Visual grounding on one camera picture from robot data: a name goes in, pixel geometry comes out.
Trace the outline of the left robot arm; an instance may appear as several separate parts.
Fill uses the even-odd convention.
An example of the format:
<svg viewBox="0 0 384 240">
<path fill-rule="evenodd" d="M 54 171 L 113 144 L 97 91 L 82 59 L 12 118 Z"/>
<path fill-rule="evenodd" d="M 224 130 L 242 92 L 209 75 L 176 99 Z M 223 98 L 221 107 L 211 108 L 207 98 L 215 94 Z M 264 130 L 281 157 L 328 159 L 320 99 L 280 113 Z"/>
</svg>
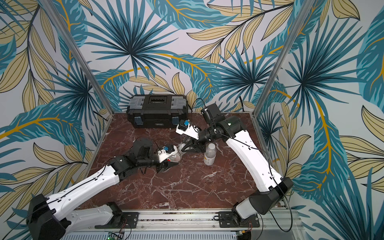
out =
<svg viewBox="0 0 384 240">
<path fill-rule="evenodd" d="M 153 149 L 150 138 L 139 138 L 123 155 L 112 157 L 99 171 L 79 183 L 48 197 L 43 194 L 32 198 L 26 224 L 34 240 L 60 240 L 65 235 L 86 228 L 123 229 L 129 217 L 114 202 L 100 207 L 77 210 L 77 207 L 103 190 L 129 176 L 154 167 L 164 172 L 177 165 L 178 148 L 166 145 Z"/>
</svg>

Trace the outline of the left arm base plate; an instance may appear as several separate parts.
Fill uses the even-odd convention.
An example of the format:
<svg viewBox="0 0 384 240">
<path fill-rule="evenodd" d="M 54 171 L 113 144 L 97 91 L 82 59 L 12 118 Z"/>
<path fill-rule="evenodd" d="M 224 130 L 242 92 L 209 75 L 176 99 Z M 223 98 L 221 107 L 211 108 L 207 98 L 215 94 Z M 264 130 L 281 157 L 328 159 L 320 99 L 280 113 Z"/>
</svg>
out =
<svg viewBox="0 0 384 240">
<path fill-rule="evenodd" d="M 108 223 L 97 225 L 95 229 L 135 229 L 137 227 L 139 214 L 139 212 L 122 212 L 113 215 Z"/>
</svg>

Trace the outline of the large white label bottle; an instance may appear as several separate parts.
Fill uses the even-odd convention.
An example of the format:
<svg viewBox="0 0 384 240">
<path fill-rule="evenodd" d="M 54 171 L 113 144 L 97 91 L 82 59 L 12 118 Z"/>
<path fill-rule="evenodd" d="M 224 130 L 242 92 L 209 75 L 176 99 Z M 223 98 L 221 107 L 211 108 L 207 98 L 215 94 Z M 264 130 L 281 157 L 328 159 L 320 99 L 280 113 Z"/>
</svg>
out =
<svg viewBox="0 0 384 240">
<path fill-rule="evenodd" d="M 216 159 L 216 155 L 217 155 L 217 150 L 209 150 L 208 149 L 208 145 L 206 146 L 206 152 L 204 154 L 204 163 L 207 165 L 207 166 L 211 166 L 214 164 L 215 162 L 215 159 Z"/>
</svg>

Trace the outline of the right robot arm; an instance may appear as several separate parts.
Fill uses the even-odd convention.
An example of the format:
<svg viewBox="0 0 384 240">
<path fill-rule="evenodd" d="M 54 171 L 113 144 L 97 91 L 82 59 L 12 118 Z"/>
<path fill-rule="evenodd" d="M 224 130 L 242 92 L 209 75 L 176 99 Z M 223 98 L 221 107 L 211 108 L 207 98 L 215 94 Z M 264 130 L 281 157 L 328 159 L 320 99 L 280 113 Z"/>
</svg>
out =
<svg viewBox="0 0 384 240">
<path fill-rule="evenodd" d="M 208 127 L 201 130 L 189 120 L 181 120 L 176 128 L 179 135 L 189 136 L 183 152 L 202 153 L 207 143 L 223 141 L 240 158 L 251 174 L 257 190 L 232 208 L 235 222 L 240 224 L 252 215 L 268 213 L 286 197 L 294 183 L 289 177 L 282 177 L 266 160 L 254 144 L 246 126 L 237 116 L 226 117 L 216 104 L 201 111 Z"/>
</svg>

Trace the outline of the small clear bottle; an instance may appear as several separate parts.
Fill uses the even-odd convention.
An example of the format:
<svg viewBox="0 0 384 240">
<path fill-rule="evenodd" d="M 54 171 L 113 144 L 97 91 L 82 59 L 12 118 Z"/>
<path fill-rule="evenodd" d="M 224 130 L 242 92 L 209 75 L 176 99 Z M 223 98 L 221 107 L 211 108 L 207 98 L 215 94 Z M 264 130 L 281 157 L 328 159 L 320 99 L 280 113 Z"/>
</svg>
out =
<svg viewBox="0 0 384 240">
<path fill-rule="evenodd" d="M 180 162 L 180 160 L 182 159 L 183 155 L 185 154 L 185 152 L 182 151 L 183 147 L 185 146 L 186 144 L 185 143 L 182 143 L 180 145 L 177 146 L 177 153 L 170 156 L 169 157 L 169 160 L 173 163 L 178 163 Z"/>
</svg>

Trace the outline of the white cap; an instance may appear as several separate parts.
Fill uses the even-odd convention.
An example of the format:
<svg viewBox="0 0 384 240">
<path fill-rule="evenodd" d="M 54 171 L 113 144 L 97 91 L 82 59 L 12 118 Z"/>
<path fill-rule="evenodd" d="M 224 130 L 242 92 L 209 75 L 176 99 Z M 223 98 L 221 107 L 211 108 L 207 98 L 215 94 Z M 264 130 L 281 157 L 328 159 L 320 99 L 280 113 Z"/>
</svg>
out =
<svg viewBox="0 0 384 240">
<path fill-rule="evenodd" d="M 208 144 L 208 149 L 213 151 L 213 150 L 216 149 L 216 145 L 213 144 L 213 143 L 209 143 L 209 144 Z"/>
</svg>

